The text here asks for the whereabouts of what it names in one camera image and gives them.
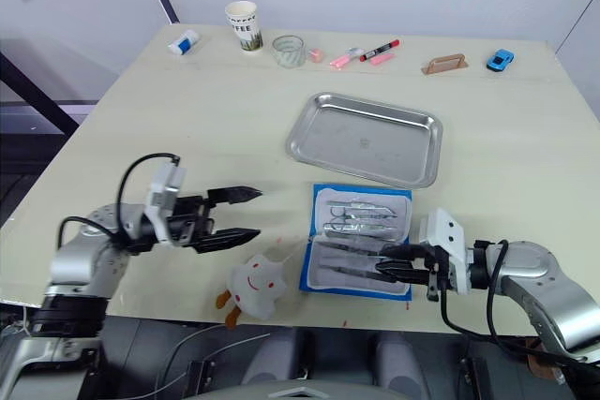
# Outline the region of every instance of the pink eraser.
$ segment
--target pink eraser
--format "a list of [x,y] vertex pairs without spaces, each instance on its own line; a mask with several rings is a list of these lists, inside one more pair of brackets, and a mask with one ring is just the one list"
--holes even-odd
[[320,63],[325,56],[321,49],[310,49],[310,51],[308,51],[308,55],[313,63]]
[[349,54],[344,54],[341,55],[339,58],[336,58],[334,61],[332,61],[331,63],[329,63],[329,66],[333,66],[336,69],[342,69],[344,66],[346,66],[348,63],[350,63],[350,60],[352,58],[350,57]]
[[387,60],[391,60],[392,58],[394,58],[396,55],[393,53],[381,53],[377,56],[374,56],[372,58],[370,58],[368,61],[371,62],[371,64],[373,66],[377,66],[380,65],[381,63],[387,61]]

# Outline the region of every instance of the plush toy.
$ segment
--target plush toy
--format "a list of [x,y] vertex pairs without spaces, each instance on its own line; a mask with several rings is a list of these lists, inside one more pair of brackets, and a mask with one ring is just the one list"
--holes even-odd
[[273,262],[264,255],[255,255],[246,264],[233,267],[227,280],[227,290],[217,296],[217,308],[233,298],[235,307],[225,319],[230,330],[242,312],[267,320],[275,312],[275,300],[283,295],[283,262]]

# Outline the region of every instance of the metal tray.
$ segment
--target metal tray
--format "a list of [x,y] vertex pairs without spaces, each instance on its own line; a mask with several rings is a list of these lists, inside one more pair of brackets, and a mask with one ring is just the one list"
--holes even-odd
[[297,161],[415,189],[438,173],[442,123],[428,112],[351,96],[313,96],[286,142]]

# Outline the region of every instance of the blue toy car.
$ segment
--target blue toy car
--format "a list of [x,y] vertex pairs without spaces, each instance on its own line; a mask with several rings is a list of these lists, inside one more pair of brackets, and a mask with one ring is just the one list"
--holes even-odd
[[487,68],[494,72],[502,72],[514,59],[514,53],[506,51],[505,49],[500,49],[494,53],[494,56],[487,60]]

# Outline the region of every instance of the table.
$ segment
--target table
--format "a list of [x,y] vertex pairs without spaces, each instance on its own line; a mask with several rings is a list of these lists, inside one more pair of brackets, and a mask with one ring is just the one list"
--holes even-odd
[[[167,44],[192,28],[202,41],[185,56]],[[443,123],[437,181],[413,193],[412,236],[437,206],[475,238],[530,240],[546,246],[562,269],[600,301],[595,248],[600,204],[600,127],[543,42],[400,37],[397,57],[379,66],[353,62],[341,71],[326,62],[352,46],[365,49],[392,35],[267,30],[264,42],[295,33],[325,51],[325,62],[297,69],[276,65],[267,46],[245,53],[229,27],[169,25],[100,100],[39,178],[0,232],[0,299],[38,305],[66,215],[87,215],[112,203],[120,177],[136,157],[174,152],[187,168],[184,194],[250,185],[264,195],[219,205],[218,228],[262,234],[242,247],[197,255],[159,248],[131,260],[108,312],[142,318],[222,321],[214,307],[233,264],[258,252],[271,258],[302,250],[308,236],[313,183],[369,184],[293,161],[284,141],[308,98],[333,91],[429,111]],[[485,69],[499,48],[516,55],[504,73]],[[424,76],[431,58],[463,52],[469,67]],[[159,163],[134,173],[126,198],[141,202]],[[286,265],[289,288],[273,324],[449,332],[439,306],[414,290],[410,306],[297,290],[303,252]],[[451,319],[483,332],[485,292],[451,294]],[[533,334],[511,300],[496,303],[499,333]],[[242,322],[253,320],[242,316]]]

